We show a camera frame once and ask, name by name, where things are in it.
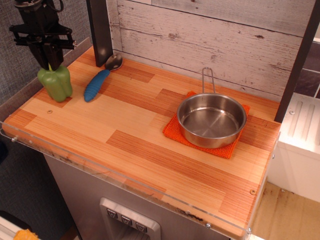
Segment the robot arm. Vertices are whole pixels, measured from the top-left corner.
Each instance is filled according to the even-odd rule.
[[[15,0],[24,24],[12,25],[9,30],[14,34],[15,44],[28,46],[40,66],[46,70],[49,64],[56,70],[64,61],[63,49],[75,49],[72,30],[59,24],[58,13],[64,8],[62,0],[60,10],[55,9],[53,0]]]

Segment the pot handle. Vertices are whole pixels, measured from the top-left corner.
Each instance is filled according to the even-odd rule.
[[[205,93],[205,75],[204,75],[204,70],[209,69],[211,71],[211,77],[212,77],[212,86],[213,86],[213,92],[216,93],[216,88],[215,88],[215,81],[214,81],[214,72],[212,69],[208,66],[202,68],[202,93]]]

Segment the wooden countertop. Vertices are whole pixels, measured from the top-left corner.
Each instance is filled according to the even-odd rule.
[[[85,87],[103,69],[93,48],[68,69],[72,96],[58,103],[42,89],[5,120],[7,135],[227,236],[246,234],[280,129],[277,102],[216,86],[250,106],[225,159],[162,133],[185,95],[202,92],[201,81],[125,59],[87,103]]]

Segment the orange trivet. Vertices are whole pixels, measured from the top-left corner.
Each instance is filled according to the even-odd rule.
[[[193,91],[188,92],[188,94],[186,95],[186,97],[190,97],[192,95],[195,95],[196,93]],[[250,106],[242,104],[246,115],[248,116],[249,110],[250,110]],[[167,137],[170,138],[172,140],[175,140],[179,143],[182,143],[186,146],[195,148],[195,149],[199,149],[201,151],[216,155],[218,157],[222,157],[225,159],[229,159],[231,158],[231,155],[236,147],[237,142],[239,141],[239,138],[242,134],[243,129],[241,130],[238,138],[231,144],[221,147],[221,148],[204,148],[204,147],[199,147],[196,146],[194,144],[192,144],[191,142],[189,142],[187,139],[185,139],[185,137],[181,134],[180,131],[180,125],[178,122],[178,117],[177,114],[174,114],[173,118],[169,121],[169,123],[164,127],[163,129],[163,134]]]

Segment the yellow object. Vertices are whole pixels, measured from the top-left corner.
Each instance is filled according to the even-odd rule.
[[[19,230],[16,232],[13,240],[38,240],[38,236],[29,229]]]

